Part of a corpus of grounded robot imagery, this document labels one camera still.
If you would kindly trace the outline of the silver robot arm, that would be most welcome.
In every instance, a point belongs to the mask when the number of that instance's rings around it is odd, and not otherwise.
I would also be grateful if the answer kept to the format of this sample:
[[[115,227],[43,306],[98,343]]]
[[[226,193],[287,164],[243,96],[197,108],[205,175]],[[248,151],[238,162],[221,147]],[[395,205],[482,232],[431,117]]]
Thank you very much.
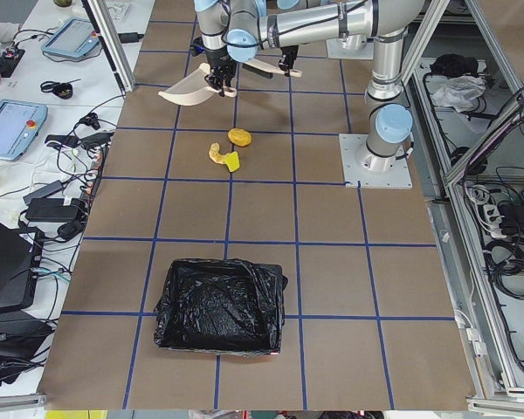
[[[259,23],[267,15],[265,1],[195,1],[202,45],[210,66],[205,77],[220,96],[233,93],[237,65],[262,48]]]
[[[307,1],[287,8],[279,2],[282,13],[262,16],[253,1],[232,1],[222,42],[234,61],[254,68],[259,68],[255,56],[260,49],[281,49],[279,65],[263,70],[289,77],[300,45],[333,38],[373,38],[374,64],[367,96],[387,103],[403,91],[403,39],[423,5],[422,1]]]

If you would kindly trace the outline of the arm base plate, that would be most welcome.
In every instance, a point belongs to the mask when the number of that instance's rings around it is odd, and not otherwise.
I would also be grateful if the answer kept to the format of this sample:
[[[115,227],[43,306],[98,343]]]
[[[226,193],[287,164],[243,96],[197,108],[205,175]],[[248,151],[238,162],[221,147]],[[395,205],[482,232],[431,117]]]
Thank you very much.
[[[408,162],[401,144],[390,157],[378,157],[367,148],[366,134],[340,134],[344,185],[363,189],[411,189]]]
[[[327,40],[327,56],[329,58],[371,60],[373,55],[373,40],[363,35]]]

